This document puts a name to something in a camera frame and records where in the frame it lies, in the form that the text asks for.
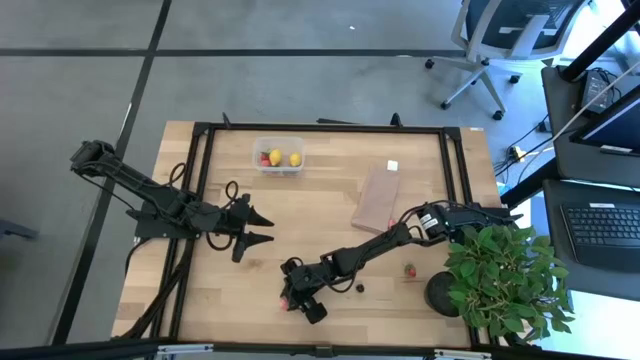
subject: clear plastic bin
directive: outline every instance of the clear plastic bin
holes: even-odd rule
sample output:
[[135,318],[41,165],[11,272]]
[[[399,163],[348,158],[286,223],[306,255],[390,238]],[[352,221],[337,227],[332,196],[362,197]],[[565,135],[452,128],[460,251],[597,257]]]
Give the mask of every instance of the clear plastic bin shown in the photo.
[[[260,154],[278,149],[282,152],[280,166],[262,166]],[[289,156],[299,153],[302,162],[300,166],[289,166]],[[304,140],[299,137],[259,137],[253,144],[253,165],[263,174],[297,175],[304,167]]]

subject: yellow lemon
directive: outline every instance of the yellow lemon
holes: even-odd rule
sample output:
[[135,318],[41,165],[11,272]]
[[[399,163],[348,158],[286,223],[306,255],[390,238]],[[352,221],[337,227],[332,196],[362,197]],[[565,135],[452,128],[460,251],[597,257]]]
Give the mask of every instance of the yellow lemon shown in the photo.
[[302,164],[302,157],[298,153],[293,153],[289,156],[289,164],[293,167],[298,167]]
[[282,152],[278,149],[271,150],[269,161],[271,162],[271,166],[278,166],[280,161],[282,161]]

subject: gray floor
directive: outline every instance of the gray floor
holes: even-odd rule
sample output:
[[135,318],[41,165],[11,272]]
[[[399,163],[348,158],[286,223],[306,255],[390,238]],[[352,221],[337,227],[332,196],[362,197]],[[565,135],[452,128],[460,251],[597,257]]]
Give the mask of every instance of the gray floor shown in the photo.
[[[144,48],[161,1],[61,4],[1,2],[0,47]],[[160,46],[452,50],[450,29],[458,7],[459,1],[441,0],[307,0],[287,7],[276,0],[174,0]],[[495,122],[490,116],[497,106],[481,85],[448,111],[440,110],[438,104],[466,74],[445,65],[427,72],[423,62],[158,58],[125,161],[150,173],[166,121],[219,121],[223,111],[237,122],[310,123],[324,117],[384,124],[399,112],[410,125],[483,127],[497,161],[505,146],[546,114],[542,64],[508,64],[525,73],[516,86],[496,78],[509,112]],[[97,194],[68,171],[68,158],[81,140],[115,142],[141,63],[139,58],[0,58],[0,217],[41,233],[35,242],[15,237],[0,242],[0,348],[49,339]],[[531,148],[544,138],[534,134],[521,146]],[[514,166],[510,183],[518,174]],[[112,202],[71,341],[109,337],[133,227],[124,207]]]

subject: potted plant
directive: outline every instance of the potted plant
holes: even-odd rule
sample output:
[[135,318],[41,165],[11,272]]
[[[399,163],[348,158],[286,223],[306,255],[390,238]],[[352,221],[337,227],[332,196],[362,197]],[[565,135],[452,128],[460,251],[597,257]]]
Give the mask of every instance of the potted plant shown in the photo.
[[461,315],[476,328],[488,327],[491,336],[532,331],[525,341],[555,331],[571,333],[572,317],[564,278],[565,265],[554,257],[549,237],[535,236],[533,228],[491,226],[479,233],[463,228],[464,244],[451,243],[445,266],[427,285],[427,301],[444,315]]

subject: wooden tabletop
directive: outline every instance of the wooden tabletop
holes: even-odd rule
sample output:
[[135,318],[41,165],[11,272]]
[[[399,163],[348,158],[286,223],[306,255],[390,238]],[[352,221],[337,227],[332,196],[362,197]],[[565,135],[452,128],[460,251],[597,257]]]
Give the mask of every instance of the wooden tabletop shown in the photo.
[[[153,178],[166,182],[171,168],[186,160],[192,122],[168,122]],[[297,136],[305,141],[304,170],[297,177],[264,176],[253,168],[254,140],[260,136]],[[484,132],[462,130],[463,147],[474,200],[499,206],[500,197]],[[461,199],[453,143],[449,144],[456,193]],[[310,325],[300,311],[279,307],[283,287],[280,264],[292,256],[305,263],[340,247],[357,246],[374,235],[351,226],[364,180],[372,166],[399,162],[401,177],[393,216],[424,203],[446,199],[438,137],[422,134],[372,134],[218,130],[215,133],[205,200],[226,202],[224,186],[235,180],[240,193],[251,194],[256,210],[275,223],[250,230],[275,241],[249,248],[242,262],[231,262],[231,250],[213,251],[197,240],[180,326],[180,340],[377,346],[467,347],[461,318],[445,318],[423,300],[426,281],[444,270],[447,244],[431,248],[408,245],[367,263],[356,283],[364,293],[316,295],[329,315]],[[195,189],[197,171],[192,189]],[[167,239],[154,239],[131,260],[113,335],[124,333],[158,291]],[[412,263],[417,277],[407,278]],[[167,309],[173,308],[173,298]],[[165,319],[170,318],[169,310]],[[168,320],[161,334],[168,333]]]

